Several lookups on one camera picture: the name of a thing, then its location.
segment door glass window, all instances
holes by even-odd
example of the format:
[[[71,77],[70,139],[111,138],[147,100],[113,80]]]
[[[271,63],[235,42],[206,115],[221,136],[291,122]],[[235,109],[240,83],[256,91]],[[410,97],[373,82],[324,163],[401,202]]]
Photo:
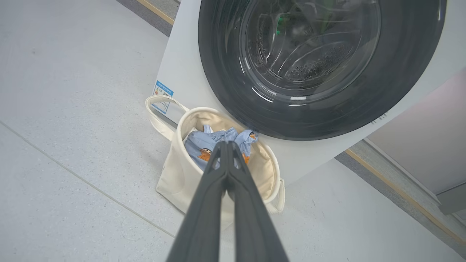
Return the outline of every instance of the door glass window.
[[[241,23],[241,67],[261,96],[310,103],[364,70],[380,23],[377,0],[256,1]]]

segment washing machine door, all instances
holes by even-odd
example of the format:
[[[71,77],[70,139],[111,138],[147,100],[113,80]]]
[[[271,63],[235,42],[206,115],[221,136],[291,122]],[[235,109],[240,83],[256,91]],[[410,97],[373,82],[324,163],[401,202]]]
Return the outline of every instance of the washing machine door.
[[[202,0],[199,51],[222,105],[289,140],[380,117],[429,63],[445,0]]]

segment wall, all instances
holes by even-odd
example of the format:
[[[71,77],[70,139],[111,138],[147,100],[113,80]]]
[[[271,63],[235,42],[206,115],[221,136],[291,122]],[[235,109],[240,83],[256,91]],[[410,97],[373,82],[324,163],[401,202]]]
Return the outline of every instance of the wall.
[[[466,182],[466,69],[368,138],[435,194]]]

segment tote bag handle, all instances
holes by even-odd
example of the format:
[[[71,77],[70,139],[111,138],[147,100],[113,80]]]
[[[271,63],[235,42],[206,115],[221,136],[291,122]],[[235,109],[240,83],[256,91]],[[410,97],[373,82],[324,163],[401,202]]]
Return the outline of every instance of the tote bag handle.
[[[277,201],[268,203],[266,205],[267,210],[270,214],[278,214],[283,211],[283,207],[285,206],[285,181],[280,178],[280,188],[278,190]]]
[[[168,140],[171,141],[171,139],[173,138],[173,135],[175,134],[175,131],[173,131],[164,120],[162,120],[160,117],[154,114],[154,112],[152,112],[151,110],[151,105],[157,102],[173,102],[177,104],[179,107],[181,107],[181,109],[185,113],[189,111],[189,109],[183,106],[182,104],[180,104],[178,101],[176,101],[172,97],[157,95],[157,96],[148,97],[146,99],[146,109],[149,112],[149,115],[151,116],[150,120],[151,120],[152,126],[155,128],[155,130],[157,130],[160,134],[162,134],[162,136],[166,137]]]

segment white washing machine body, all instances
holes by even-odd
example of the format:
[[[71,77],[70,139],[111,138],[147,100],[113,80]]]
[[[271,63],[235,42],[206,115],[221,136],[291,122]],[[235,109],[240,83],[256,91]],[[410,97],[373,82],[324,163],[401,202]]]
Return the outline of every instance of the white washing machine body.
[[[198,44],[200,5],[201,0],[183,0],[181,3],[154,92],[165,91],[188,108],[211,107],[230,115],[212,91],[201,62]],[[297,181],[365,138],[466,67],[464,10],[466,1],[448,0],[441,37],[427,68],[412,89],[378,119],[349,133],[314,141],[290,141],[261,135],[260,139],[277,156],[281,176],[287,184]],[[175,123],[183,115],[176,106],[159,110]]]

